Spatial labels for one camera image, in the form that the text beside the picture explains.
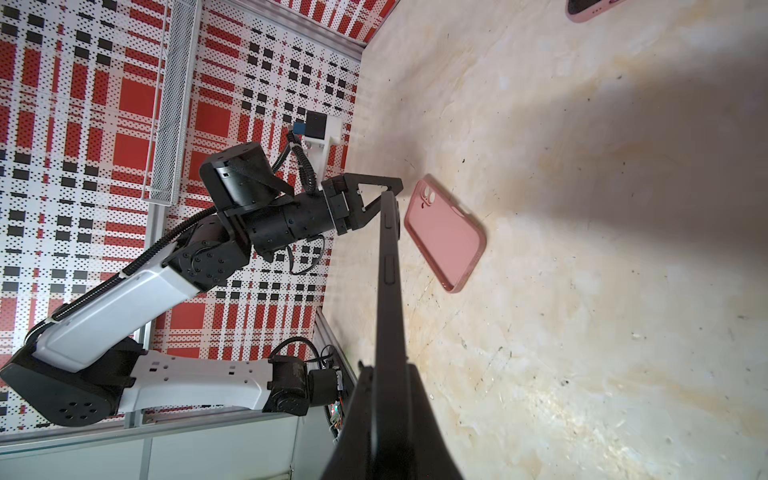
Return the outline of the pink case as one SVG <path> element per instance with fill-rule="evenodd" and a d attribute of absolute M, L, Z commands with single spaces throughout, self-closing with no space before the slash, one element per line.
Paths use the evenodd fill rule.
<path fill-rule="evenodd" d="M 414 187 L 403 224 L 443 289 L 460 292 L 487 245 L 479 222 L 427 174 Z"/>
<path fill-rule="evenodd" d="M 566 16 L 574 23 L 585 23 L 624 3 L 624 0 L 567 0 Z"/>

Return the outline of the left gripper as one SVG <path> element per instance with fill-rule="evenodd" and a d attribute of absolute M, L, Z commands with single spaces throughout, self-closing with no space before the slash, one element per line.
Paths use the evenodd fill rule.
<path fill-rule="evenodd" d="M 301 193 L 292 200 L 245 215 L 245 226 L 256 252 L 274 252 L 299 240 L 335 231 L 345 234 L 368 225 L 381 211 L 381 201 L 365 206 L 361 185 L 383 187 L 399 194 L 403 182 L 397 177 L 345 173 L 322 183 L 319 193 Z"/>

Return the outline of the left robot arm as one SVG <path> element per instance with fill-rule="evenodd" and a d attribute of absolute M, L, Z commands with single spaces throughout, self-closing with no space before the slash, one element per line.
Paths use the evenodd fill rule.
<path fill-rule="evenodd" d="M 339 375 L 276 347 L 264 360 L 185 358 L 142 347 L 136 330 L 221 286 L 254 256 L 272 260 L 294 243 L 366 226 L 395 177 L 342 174 L 319 181 L 295 149 L 303 190 L 279 178 L 255 142 L 209 156 L 200 177 L 212 206 L 172 229 L 109 280 L 57 308 L 27 334 L 1 378 L 49 422 L 89 426 L 117 414 L 168 406 L 221 405 L 303 416 L 339 397 Z"/>

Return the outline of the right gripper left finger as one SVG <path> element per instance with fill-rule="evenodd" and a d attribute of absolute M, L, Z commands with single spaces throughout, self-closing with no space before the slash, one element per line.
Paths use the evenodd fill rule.
<path fill-rule="evenodd" d="M 347 407 L 346 423 L 321 476 L 327 479 L 372 479 L 372 387 L 374 368 L 361 366 Z"/>

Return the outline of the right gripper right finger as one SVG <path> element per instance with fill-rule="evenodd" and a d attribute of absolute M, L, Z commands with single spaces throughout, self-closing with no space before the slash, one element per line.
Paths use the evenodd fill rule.
<path fill-rule="evenodd" d="M 440 433 L 418 369 L 408 365 L 415 479 L 463 479 Z"/>

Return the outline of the black phone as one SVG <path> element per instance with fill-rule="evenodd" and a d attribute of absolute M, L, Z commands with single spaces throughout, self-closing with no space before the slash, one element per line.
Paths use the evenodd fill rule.
<path fill-rule="evenodd" d="M 372 461 L 375 479 L 413 479 L 410 383 L 399 268 L 395 195 L 380 196 L 375 369 L 372 387 Z"/>

